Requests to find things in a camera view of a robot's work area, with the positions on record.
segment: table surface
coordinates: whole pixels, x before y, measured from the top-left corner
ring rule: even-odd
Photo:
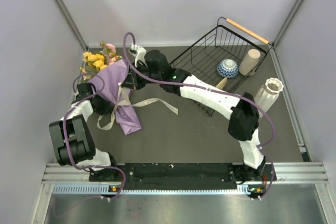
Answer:
[[[158,49],[171,61],[186,47],[146,48]],[[276,77],[270,54],[258,71],[247,79],[236,93],[255,95],[266,79]],[[179,109],[179,115],[171,112],[161,102],[135,108],[142,129],[125,136],[118,124],[108,131],[96,127],[98,115],[89,118],[88,125],[96,147],[110,152],[117,163],[217,163],[242,162],[243,154],[238,141],[228,132],[228,120],[215,112],[208,116],[193,101],[162,90],[157,84],[149,84],[131,93],[131,102],[148,98],[160,98]],[[282,94],[269,109],[277,136],[264,152],[274,162],[302,162],[299,146]],[[263,143],[271,137],[271,129],[265,118],[259,120],[259,138]]]
[[[261,202],[245,195],[122,195],[111,203],[88,195],[53,195],[45,224],[327,223],[315,185],[273,185]]]

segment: cylindrical cup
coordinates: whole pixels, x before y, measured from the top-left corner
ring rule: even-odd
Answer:
[[[240,63],[239,72],[246,76],[258,64],[260,55],[257,49],[250,49]]]

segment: wooden handle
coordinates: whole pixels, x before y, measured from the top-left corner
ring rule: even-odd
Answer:
[[[226,22],[228,22],[228,23],[230,23],[231,25],[237,27],[238,29],[240,29],[240,30],[246,32],[247,34],[251,35],[252,37],[256,38],[257,40],[260,40],[261,42],[263,42],[263,43],[265,43],[265,44],[268,44],[268,43],[269,43],[268,40],[266,40],[266,39],[260,37],[259,35],[256,35],[254,32],[252,32],[252,31],[246,29],[244,26],[241,26],[240,24],[234,22],[233,20],[231,20],[231,19],[229,19],[229,18],[226,19]]]

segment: white wall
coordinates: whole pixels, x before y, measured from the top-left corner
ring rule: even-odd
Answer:
[[[84,40],[122,44],[127,31],[142,45],[191,45],[225,16],[274,40],[295,0],[64,0]]]
[[[29,223],[81,52],[53,0],[0,0],[0,222]]]
[[[278,50],[311,155],[336,192],[336,1],[305,0]]]

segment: purple wrapping paper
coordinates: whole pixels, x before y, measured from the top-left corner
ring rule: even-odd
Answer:
[[[115,105],[118,98],[118,83],[123,82],[127,74],[128,65],[124,59],[121,59],[99,71],[97,75],[99,75],[105,82],[105,87],[100,93],[100,96]],[[93,77],[89,80],[89,82],[96,86],[97,90],[102,88],[102,81],[98,77]],[[139,118],[136,115],[134,108],[130,105],[118,106],[115,120],[120,124],[125,135],[141,129]]]

